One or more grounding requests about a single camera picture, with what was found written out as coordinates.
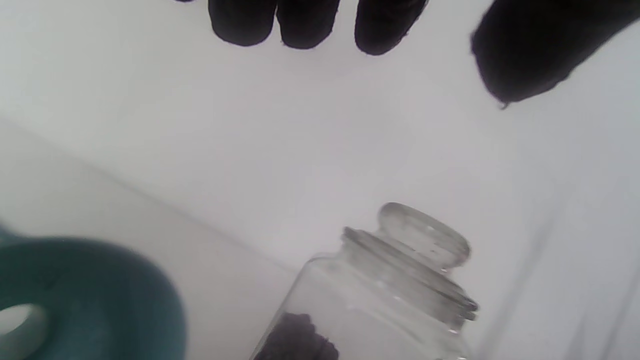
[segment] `teal mug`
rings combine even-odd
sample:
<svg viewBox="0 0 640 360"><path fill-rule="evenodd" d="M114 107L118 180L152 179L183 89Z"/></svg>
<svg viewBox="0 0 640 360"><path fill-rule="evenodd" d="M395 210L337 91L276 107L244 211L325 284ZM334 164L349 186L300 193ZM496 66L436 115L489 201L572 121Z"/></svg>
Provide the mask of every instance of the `teal mug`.
<svg viewBox="0 0 640 360"><path fill-rule="evenodd" d="M127 249L0 230L0 311L28 305L0 334L0 360L181 360L186 324L171 282Z"/></svg>

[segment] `gloved finger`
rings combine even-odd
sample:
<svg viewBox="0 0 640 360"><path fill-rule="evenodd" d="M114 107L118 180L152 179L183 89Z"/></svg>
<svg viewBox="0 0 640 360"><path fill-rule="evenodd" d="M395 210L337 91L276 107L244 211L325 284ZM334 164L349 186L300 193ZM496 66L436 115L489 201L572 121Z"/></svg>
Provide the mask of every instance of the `gloved finger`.
<svg viewBox="0 0 640 360"><path fill-rule="evenodd" d="M487 90L508 104L554 88L638 17L638 0L495 0L472 51Z"/></svg>
<svg viewBox="0 0 640 360"><path fill-rule="evenodd" d="M295 49L311 49L333 29L339 0L279 0L282 42Z"/></svg>
<svg viewBox="0 0 640 360"><path fill-rule="evenodd" d="M355 38L360 50L382 55L407 34L428 0L360 0Z"/></svg>
<svg viewBox="0 0 640 360"><path fill-rule="evenodd" d="M235 45L263 42L271 33L277 0L209 0L211 26Z"/></svg>

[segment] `gloved hand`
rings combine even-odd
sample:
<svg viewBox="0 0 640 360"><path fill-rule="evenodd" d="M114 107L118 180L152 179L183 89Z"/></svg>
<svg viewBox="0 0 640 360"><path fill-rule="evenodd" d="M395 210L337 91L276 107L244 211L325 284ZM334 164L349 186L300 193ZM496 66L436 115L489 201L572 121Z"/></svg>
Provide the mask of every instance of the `gloved hand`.
<svg viewBox="0 0 640 360"><path fill-rule="evenodd" d="M284 44L310 49L331 33L338 3L339 0L209 0L209 16L213 31L222 40L251 46L269 36L277 12ZM357 46L371 55L393 49L426 3L427 0L360 0L355 26Z"/></svg>
<svg viewBox="0 0 640 360"><path fill-rule="evenodd" d="M371 55L393 49L427 1L360 0L356 45ZM310 49L331 33L338 4L209 0L209 15L220 38L250 46L269 36L276 14L284 44ZM640 0L494 0L472 36L472 52L487 90L509 104L551 90L638 18Z"/></svg>

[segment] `glass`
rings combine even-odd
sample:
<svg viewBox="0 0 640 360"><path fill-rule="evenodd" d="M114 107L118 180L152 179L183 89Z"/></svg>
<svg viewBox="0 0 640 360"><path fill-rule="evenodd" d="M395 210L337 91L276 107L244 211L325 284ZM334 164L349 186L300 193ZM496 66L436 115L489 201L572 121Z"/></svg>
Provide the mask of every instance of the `glass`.
<svg viewBox="0 0 640 360"><path fill-rule="evenodd" d="M447 278L466 239L402 204L378 218L303 267L253 360L468 359L460 330L477 304Z"/></svg>

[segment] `dark object in jar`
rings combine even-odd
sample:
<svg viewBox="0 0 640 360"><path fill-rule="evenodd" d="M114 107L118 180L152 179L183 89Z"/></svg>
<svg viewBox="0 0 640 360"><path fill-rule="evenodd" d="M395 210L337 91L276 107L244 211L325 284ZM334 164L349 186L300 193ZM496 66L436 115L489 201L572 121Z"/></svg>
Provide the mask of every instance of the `dark object in jar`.
<svg viewBox="0 0 640 360"><path fill-rule="evenodd" d="M508 104L553 89L639 17L639 0L494 0L472 51L487 90Z"/></svg>
<svg viewBox="0 0 640 360"><path fill-rule="evenodd" d="M284 313L254 360L337 360L335 346L316 333L308 314Z"/></svg>

